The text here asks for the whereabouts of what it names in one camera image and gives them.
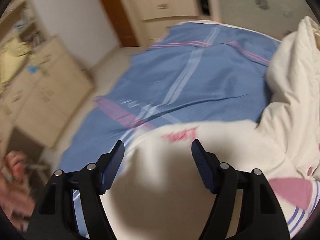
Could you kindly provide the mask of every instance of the dresser drawer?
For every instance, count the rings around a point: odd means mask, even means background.
[[[35,86],[35,80],[32,75],[33,74],[29,73],[28,70],[24,68],[13,80],[8,91],[4,94],[3,111],[6,112],[11,121],[14,121],[17,118],[17,115]]]
[[[0,109],[0,158],[6,154],[6,150],[10,141],[13,124],[10,122],[7,114]]]
[[[54,62],[48,74],[37,85],[38,90],[66,117],[75,112],[92,87],[68,53]]]
[[[199,15],[196,0],[137,0],[142,20]]]
[[[154,20],[150,22],[145,22],[148,36],[150,40],[162,39],[167,34],[170,27],[186,21],[192,21],[195,19],[166,19],[166,20]]]
[[[54,36],[36,52],[32,62],[39,67],[43,74],[46,74],[52,64],[66,52],[67,49],[61,38]]]
[[[16,125],[41,145],[52,147],[66,122],[67,117],[53,106],[44,93],[35,89],[18,115]]]

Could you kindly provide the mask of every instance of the blue bed sheet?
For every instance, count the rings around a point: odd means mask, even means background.
[[[128,146],[142,124],[154,129],[194,121],[259,122],[271,97],[265,74],[278,46],[262,34],[218,24],[172,27],[166,39],[132,57],[114,89],[96,99],[59,168],[69,172],[96,162],[119,139]],[[74,196],[85,235],[78,192]]]

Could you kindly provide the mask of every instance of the door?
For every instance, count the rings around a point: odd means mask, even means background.
[[[121,0],[101,0],[123,47],[137,47],[138,43],[124,11]]]

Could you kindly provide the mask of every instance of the pink stripe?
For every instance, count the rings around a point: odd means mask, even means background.
[[[227,41],[227,43],[231,43],[231,44],[235,45],[243,54],[247,54],[248,56],[254,57],[255,59],[258,59],[259,61],[264,61],[266,63],[270,62],[269,60],[267,60],[257,54],[253,54],[252,52],[244,50],[244,48],[241,47],[241,45],[237,41]]]
[[[247,50],[244,50],[238,42],[234,41],[234,44],[235,44],[236,46],[240,47],[245,53],[248,53],[249,55],[252,55],[252,56],[254,56],[254,57],[257,57],[257,58],[259,58],[259,59],[261,59],[261,60],[263,60],[263,61],[266,61],[266,62],[268,62],[268,63],[270,62],[269,60],[267,60],[267,59],[265,59],[265,58],[263,58],[263,57],[261,57],[261,56],[259,56],[259,55],[257,55],[257,54],[253,54],[252,52],[249,52],[249,51],[247,51]]]
[[[312,183],[306,179],[284,178],[268,181],[272,190],[294,206],[308,210],[312,199]]]
[[[97,97],[95,98],[95,103],[101,111],[126,128],[133,128],[143,124],[136,115],[122,109],[118,104],[109,99]],[[154,126],[148,122],[145,125],[150,130],[154,129]]]
[[[181,44],[181,43],[186,43],[186,42],[198,42],[206,45],[212,45],[211,43],[203,42],[203,41],[185,41],[185,42],[169,42],[168,44]]]
[[[161,48],[161,47],[177,47],[177,46],[184,46],[184,45],[196,45],[196,46],[201,46],[201,47],[208,47],[209,45],[200,45],[200,44],[194,44],[194,43],[181,43],[181,44],[176,44],[176,45],[152,45],[151,48]]]

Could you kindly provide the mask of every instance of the pink polka dot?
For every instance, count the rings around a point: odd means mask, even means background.
[[[312,167],[309,168],[307,175],[310,176],[312,174]]]

